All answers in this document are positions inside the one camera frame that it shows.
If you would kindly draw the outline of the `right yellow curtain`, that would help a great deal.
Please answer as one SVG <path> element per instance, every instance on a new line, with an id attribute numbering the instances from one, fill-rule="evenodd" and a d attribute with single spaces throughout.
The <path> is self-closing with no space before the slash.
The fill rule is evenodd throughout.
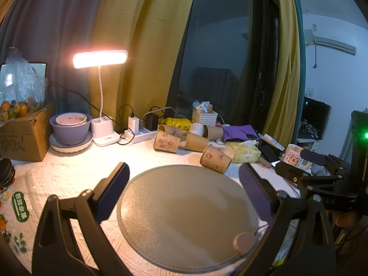
<path id="1" fill-rule="evenodd" d="M 279 54 L 276 80 L 263 132 L 282 145 L 293 137 L 298 108 L 300 46 L 294 0 L 279 0 Z"/>

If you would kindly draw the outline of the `round grey warming pad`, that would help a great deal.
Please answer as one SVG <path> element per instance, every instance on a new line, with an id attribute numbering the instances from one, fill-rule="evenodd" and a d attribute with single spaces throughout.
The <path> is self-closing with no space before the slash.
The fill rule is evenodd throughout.
<path id="1" fill-rule="evenodd" d="M 236 181 L 180 164 L 132 178 L 117 203 L 117 220 L 136 253 L 179 273 L 212 272 L 234 264 L 242 258 L 234 238 L 258 226 L 258 215 Z"/>

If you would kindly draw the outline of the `white charger plug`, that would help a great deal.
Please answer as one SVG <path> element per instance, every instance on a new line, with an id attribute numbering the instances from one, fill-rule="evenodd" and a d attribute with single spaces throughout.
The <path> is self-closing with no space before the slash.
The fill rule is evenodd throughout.
<path id="1" fill-rule="evenodd" d="M 139 134 L 140 119 L 137 117 L 128 117 L 128 128 L 134 134 Z"/>

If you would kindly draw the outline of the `white plate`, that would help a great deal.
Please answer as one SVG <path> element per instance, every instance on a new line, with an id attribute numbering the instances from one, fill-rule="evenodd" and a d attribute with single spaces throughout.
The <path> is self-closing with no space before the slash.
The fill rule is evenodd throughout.
<path id="1" fill-rule="evenodd" d="M 77 145 L 64 145 L 59 143 L 55 138 L 54 135 L 49 136 L 49 144 L 51 145 L 51 148 L 53 148 L 55 151 L 58 151 L 60 153 L 77 153 L 79 151 L 83 151 L 86 148 L 89 147 L 89 145 L 92 142 L 92 132 L 88 131 L 86 138 Z"/>

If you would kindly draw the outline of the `purple cloth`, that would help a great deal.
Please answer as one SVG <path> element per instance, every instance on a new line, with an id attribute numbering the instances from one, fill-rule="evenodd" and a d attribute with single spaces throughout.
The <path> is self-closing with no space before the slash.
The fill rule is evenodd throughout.
<path id="1" fill-rule="evenodd" d="M 257 132 L 251 125 L 243 126 L 226 126 L 223 128 L 222 140 L 227 141 L 249 141 L 249 140 L 259 140 Z"/>

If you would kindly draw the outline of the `black wallet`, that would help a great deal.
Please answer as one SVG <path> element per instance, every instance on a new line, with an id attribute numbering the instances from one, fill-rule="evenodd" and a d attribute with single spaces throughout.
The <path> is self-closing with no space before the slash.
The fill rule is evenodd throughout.
<path id="1" fill-rule="evenodd" d="M 275 161 L 279 161 L 279 157 L 281 151 L 268 143 L 260 143 L 258 145 L 258 149 L 261 151 L 261 155 L 267 160 L 268 162 L 272 163 Z"/>

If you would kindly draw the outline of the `white desk lamp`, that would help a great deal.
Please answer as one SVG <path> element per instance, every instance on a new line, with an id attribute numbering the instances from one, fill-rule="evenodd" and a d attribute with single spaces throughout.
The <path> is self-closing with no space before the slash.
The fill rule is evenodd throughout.
<path id="1" fill-rule="evenodd" d="M 98 118 L 91 120 L 90 127 L 92 130 L 92 140 L 98 147 L 106 147 L 120 140 L 120 135 L 114 130 L 112 118 L 102 115 L 104 109 L 104 92 L 101 67 L 124 64 L 128 56 L 128 52 L 124 49 L 79 52 L 73 56 L 72 63 L 75 69 L 97 68 L 101 106 L 99 108 Z"/>

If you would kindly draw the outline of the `yellow tissue pack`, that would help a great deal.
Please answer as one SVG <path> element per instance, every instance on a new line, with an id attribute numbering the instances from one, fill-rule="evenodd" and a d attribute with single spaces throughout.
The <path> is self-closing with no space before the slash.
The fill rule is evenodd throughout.
<path id="1" fill-rule="evenodd" d="M 227 142 L 224 146 L 224 153 L 235 164 L 255 163 L 261 155 L 257 144 L 256 140 L 248 140 L 241 143 Z"/>

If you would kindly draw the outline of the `plain brown paper cup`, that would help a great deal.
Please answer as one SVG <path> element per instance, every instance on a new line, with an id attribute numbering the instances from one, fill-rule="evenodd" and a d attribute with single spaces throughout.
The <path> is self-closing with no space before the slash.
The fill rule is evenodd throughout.
<path id="1" fill-rule="evenodd" d="M 185 149 L 196 152 L 203 152 L 208 146 L 209 140 L 205 137 L 196 135 L 194 133 L 188 133 L 185 143 Z"/>

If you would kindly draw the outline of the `black dish stack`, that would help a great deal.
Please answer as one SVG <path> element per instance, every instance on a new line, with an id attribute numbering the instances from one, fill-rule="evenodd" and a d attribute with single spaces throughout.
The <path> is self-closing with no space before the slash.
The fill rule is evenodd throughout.
<path id="1" fill-rule="evenodd" d="M 15 177 L 15 168 L 8 158 L 3 158 L 0 161 L 0 185 L 2 187 L 13 183 Z"/>

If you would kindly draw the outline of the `white bowl inside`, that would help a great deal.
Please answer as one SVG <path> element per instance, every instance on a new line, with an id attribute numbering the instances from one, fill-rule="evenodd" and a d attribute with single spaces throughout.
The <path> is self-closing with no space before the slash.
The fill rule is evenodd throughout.
<path id="1" fill-rule="evenodd" d="M 76 126 L 86 123 L 87 116 L 82 113 L 63 113 L 56 117 L 55 122 L 60 126 Z"/>

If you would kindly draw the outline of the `white air conditioner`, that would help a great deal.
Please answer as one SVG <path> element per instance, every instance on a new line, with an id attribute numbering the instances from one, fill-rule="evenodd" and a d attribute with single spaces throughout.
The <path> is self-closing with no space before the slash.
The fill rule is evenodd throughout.
<path id="1" fill-rule="evenodd" d="M 357 53 L 357 37 L 351 32 L 334 27 L 310 29 L 310 31 L 314 44 L 350 55 L 356 55 Z"/>

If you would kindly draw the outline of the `rear brown paper cup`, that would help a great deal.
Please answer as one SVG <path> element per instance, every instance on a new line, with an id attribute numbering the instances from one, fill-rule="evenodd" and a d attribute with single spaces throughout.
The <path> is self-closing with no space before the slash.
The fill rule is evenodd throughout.
<path id="1" fill-rule="evenodd" d="M 164 124 L 161 124 L 158 127 L 158 130 L 163 131 L 165 133 L 168 133 L 169 135 L 181 138 L 181 139 L 184 138 L 185 136 L 187 136 L 187 134 L 188 134 L 188 131 L 183 131 L 179 127 L 168 126 L 168 125 L 164 125 Z"/>

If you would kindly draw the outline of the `cardboard box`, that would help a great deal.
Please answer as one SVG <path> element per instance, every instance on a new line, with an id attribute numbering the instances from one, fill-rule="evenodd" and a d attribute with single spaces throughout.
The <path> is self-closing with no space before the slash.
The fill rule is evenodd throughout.
<path id="1" fill-rule="evenodd" d="M 40 162 L 49 149 L 53 130 L 49 123 L 55 114 L 55 103 L 25 117 L 8 121 L 1 126 L 1 158 Z"/>

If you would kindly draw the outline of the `yellow curtain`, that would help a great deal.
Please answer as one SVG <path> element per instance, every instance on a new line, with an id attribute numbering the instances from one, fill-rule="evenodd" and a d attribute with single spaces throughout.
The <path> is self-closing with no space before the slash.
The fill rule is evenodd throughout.
<path id="1" fill-rule="evenodd" d="M 127 126 L 129 109 L 141 118 L 151 106 L 165 106 L 193 0 L 101 0 L 92 50 L 125 49 L 123 65 L 89 71 L 89 98 L 114 127 Z"/>
<path id="2" fill-rule="evenodd" d="M 293 137 L 298 108 L 300 46 L 294 0 L 279 0 L 279 54 L 276 80 L 263 132 L 282 145 Z"/>

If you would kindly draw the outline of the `plastic bag of oranges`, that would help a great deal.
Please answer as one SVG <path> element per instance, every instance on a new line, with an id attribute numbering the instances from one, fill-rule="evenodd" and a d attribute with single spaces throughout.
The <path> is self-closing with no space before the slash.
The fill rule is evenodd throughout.
<path id="1" fill-rule="evenodd" d="M 1 125 L 38 111 L 47 100 L 47 78 L 36 73 L 15 47 L 8 49 L 1 79 Z"/>

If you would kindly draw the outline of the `lying paper cup with drawings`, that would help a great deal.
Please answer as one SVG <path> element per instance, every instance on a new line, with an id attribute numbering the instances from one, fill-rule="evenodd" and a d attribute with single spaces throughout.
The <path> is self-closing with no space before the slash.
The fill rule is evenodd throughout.
<path id="1" fill-rule="evenodd" d="M 158 151 L 177 153 L 180 146 L 180 138 L 158 130 L 153 142 L 153 148 Z"/>

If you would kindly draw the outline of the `yellow cloth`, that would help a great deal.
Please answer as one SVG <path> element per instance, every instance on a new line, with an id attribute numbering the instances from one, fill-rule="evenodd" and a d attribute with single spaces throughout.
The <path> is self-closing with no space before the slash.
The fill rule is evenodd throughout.
<path id="1" fill-rule="evenodd" d="M 188 131 L 190 129 L 190 126 L 192 125 L 192 122 L 187 118 L 165 118 L 161 121 L 161 124 L 180 128 L 183 131 Z"/>

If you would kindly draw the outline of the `white cartoon mug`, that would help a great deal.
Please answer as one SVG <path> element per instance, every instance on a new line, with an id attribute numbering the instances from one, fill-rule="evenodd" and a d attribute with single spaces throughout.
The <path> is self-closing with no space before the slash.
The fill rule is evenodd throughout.
<path id="1" fill-rule="evenodd" d="M 301 157 L 302 151 L 303 151 L 302 147 L 299 147 L 298 145 L 294 144 L 289 144 L 286 148 L 284 156 L 282 157 L 282 161 L 291 166 L 306 171 L 309 168 L 311 168 L 312 163 L 302 159 Z"/>

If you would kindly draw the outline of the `white toilet paper roll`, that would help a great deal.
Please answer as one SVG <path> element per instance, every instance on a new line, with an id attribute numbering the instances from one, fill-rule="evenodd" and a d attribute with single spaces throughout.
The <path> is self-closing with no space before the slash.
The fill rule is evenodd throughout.
<path id="1" fill-rule="evenodd" d="M 201 123 L 192 123 L 190 125 L 189 132 L 198 136 L 203 136 L 204 126 Z"/>

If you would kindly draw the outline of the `pink pad controller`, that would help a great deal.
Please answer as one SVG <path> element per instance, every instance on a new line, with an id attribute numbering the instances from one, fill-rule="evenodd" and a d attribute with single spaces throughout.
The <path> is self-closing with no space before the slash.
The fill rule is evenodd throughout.
<path id="1" fill-rule="evenodd" d="M 233 248 L 237 253 L 246 255 L 257 241 L 257 238 L 252 233 L 242 232 L 233 239 Z"/>

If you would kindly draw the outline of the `white plastic basket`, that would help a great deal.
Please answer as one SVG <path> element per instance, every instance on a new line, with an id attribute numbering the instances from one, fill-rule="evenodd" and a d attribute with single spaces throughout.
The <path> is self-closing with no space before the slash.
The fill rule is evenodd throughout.
<path id="1" fill-rule="evenodd" d="M 195 109 L 192 111 L 192 123 L 200 123 L 214 127 L 217 122 L 218 113 L 212 111 L 211 113 L 198 112 Z"/>

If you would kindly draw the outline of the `right brown paper cup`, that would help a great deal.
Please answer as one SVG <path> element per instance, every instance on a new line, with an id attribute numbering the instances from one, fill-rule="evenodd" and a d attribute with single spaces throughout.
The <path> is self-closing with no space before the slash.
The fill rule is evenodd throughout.
<path id="1" fill-rule="evenodd" d="M 209 141 L 218 140 L 223 137 L 223 128 L 220 126 L 203 126 L 203 137 L 207 138 Z"/>

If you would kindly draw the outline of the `tablet screen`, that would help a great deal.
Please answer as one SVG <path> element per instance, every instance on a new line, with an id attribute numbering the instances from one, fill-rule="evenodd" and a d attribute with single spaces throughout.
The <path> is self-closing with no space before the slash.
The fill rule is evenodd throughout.
<path id="1" fill-rule="evenodd" d="M 29 63 L 31 64 L 31 66 L 33 66 L 34 70 L 36 71 L 36 73 L 38 75 L 40 75 L 41 77 L 46 78 L 47 67 L 48 67 L 47 62 L 34 62 L 34 61 L 31 61 Z M 2 62 L 1 63 L 1 79 L 5 78 L 5 67 L 6 67 L 5 62 Z"/>

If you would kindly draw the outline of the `grey blue curtain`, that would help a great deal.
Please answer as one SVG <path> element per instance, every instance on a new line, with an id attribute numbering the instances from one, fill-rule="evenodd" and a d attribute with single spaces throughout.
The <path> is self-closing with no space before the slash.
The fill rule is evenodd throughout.
<path id="1" fill-rule="evenodd" d="M 72 59 L 92 45 L 101 0 L 15 0 L 1 22 L 1 60 L 16 47 L 28 61 L 46 62 L 49 99 L 57 112 L 89 112 L 88 71 Z"/>

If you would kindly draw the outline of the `black monitor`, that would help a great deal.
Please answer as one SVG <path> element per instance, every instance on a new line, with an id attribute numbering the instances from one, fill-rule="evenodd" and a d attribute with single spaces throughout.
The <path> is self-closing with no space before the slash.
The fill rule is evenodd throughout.
<path id="1" fill-rule="evenodd" d="M 322 140 L 328 125 L 330 112 L 330 105 L 304 97 L 301 126 L 297 138 Z"/>

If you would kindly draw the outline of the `white power strip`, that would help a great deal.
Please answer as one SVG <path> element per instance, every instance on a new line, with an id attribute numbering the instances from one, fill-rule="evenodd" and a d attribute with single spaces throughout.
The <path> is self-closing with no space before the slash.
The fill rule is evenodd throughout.
<path id="1" fill-rule="evenodd" d="M 131 131 L 125 130 L 123 138 L 126 139 L 130 143 L 140 143 L 143 141 L 154 139 L 156 136 L 156 131 L 150 131 L 145 128 L 139 130 L 137 135 L 134 135 Z"/>

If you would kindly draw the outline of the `black power adapter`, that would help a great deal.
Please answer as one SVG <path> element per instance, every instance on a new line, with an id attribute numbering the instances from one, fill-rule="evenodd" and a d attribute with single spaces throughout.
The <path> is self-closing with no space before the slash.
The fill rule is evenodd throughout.
<path id="1" fill-rule="evenodd" d="M 150 131 L 156 131 L 158 128 L 159 116 L 156 113 L 149 113 L 146 115 L 145 128 Z"/>

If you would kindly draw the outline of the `paper cup with pink drawings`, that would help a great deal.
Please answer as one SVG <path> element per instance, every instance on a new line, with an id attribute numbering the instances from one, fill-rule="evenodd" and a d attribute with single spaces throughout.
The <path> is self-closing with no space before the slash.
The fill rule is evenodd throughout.
<path id="1" fill-rule="evenodd" d="M 200 158 L 200 164 L 202 166 L 222 174 L 225 174 L 226 170 L 231 164 L 231 161 L 232 157 L 228 156 L 226 153 L 214 147 L 213 145 L 208 145 Z"/>

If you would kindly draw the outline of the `white cream tube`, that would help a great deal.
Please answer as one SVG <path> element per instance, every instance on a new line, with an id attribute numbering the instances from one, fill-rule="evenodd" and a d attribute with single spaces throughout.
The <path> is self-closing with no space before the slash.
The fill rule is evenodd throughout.
<path id="1" fill-rule="evenodd" d="M 270 145 L 273 148 L 278 149 L 279 151 L 285 150 L 285 147 L 283 147 L 277 140 L 275 140 L 272 136 L 268 135 L 267 133 L 264 135 L 259 133 L 258 135 L 261 138 L 262 145 Z"/>

